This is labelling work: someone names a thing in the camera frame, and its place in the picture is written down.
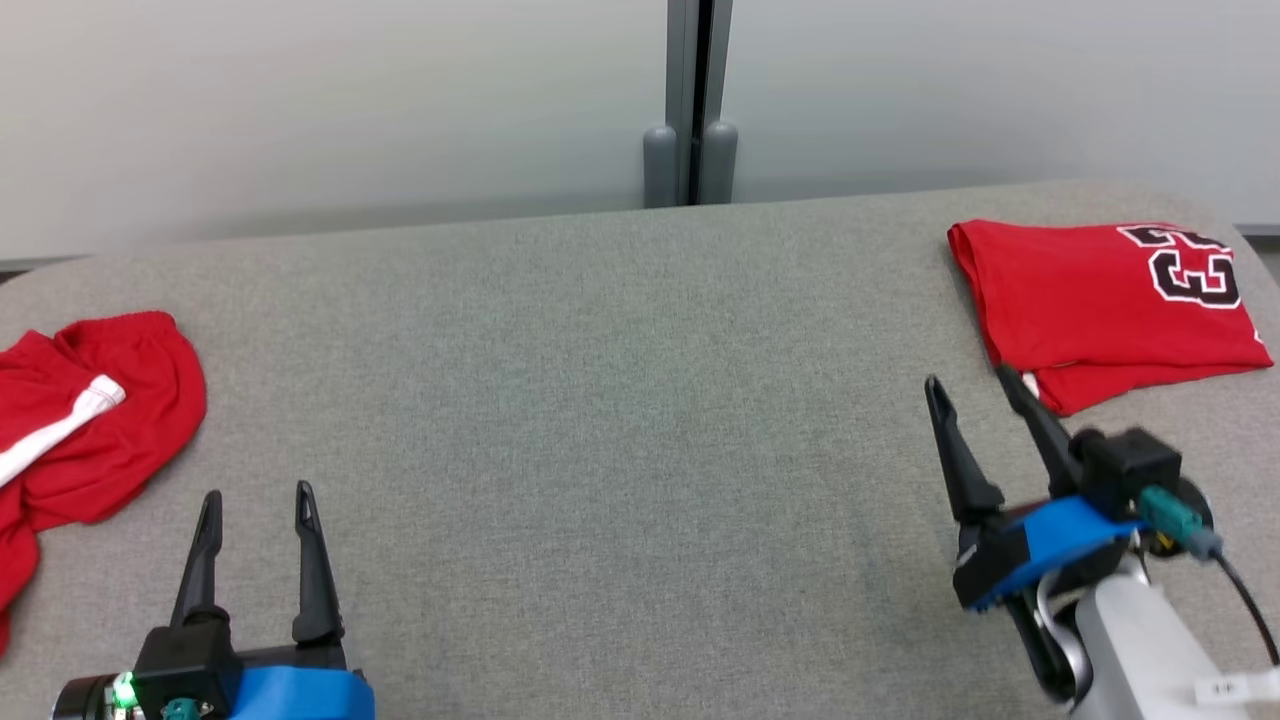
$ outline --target white wall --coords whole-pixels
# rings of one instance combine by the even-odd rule
[[[0,260],[637,208],[666,3],[5,0]]]
[[[1133,178],[1280,223],[1275,0],[733,0],[735,201]]]

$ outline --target gray table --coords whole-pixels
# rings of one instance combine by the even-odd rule
[[[1046,483],[946,249],[973,217],[1187,223],[1236,249],[1280,342],[1280,288],[1230,225],[1097,183],[219,242],[6,283],[5,346],[173,313],[209,416],[116,518],[41,537],[0,714],[44,716],[64,680],[133,660],[210,488],[236,642],[285,642],[306,478],[383,717],[1057,716],[1011,623],[950,585],[925,374],[1011,501]],[[1181,448],[1280,621],[1277,400],[1266,370],[1070,425]],[[1261,667],[1219,573],[1153,570],[1224,667]]]

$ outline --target folded red jersey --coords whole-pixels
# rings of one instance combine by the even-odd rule
[[[1034,375],[1070,415],[1138,387],[1272,365],[1240,301],[1233,251],[1164,223],[947,233],[992,363]]]

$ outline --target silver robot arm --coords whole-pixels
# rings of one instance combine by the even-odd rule
[[[1050,477],[1046,501],[1005,509],[960,434],[941,382],[925,382],[942,475],[960,525],[952,584],[970,611],[1006,611],[1044,693],[1080,720],[1226,720],[1280,701],[1280,651],[1212,532],[1181,455],[1140,428],[1069,436],[1007,366],[997,377]],[[1275,667],[1222,676],[1143,555],[1216,560],[1257,624]]]

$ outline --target black cable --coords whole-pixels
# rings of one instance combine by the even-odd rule
[[[1213,560],[1222,568],[1226,577],[1235,585],[1235,592],[1240,593],[1240,600],[1244,601],[1244,606],[1249,609],[1249,615],[1253,616],[1253,624],[1258,626],[1258,633],[1262,634],[1262,642],[1267,646],[1267,656],[1271,657],[1271,665],[1280,667],[1280,650],[1276,650],[1276,641],[1271,637],[1271,628],[1267,628],[1266,619],[1262,618],[1262,611],[1258,610],[1258,603],[1253,602],[1253,596],[1249,594],[1249,589],[1244,587],[1244,580],[1235,571],[1235,568],[1226,561],[1221,551],[1213,552]]]

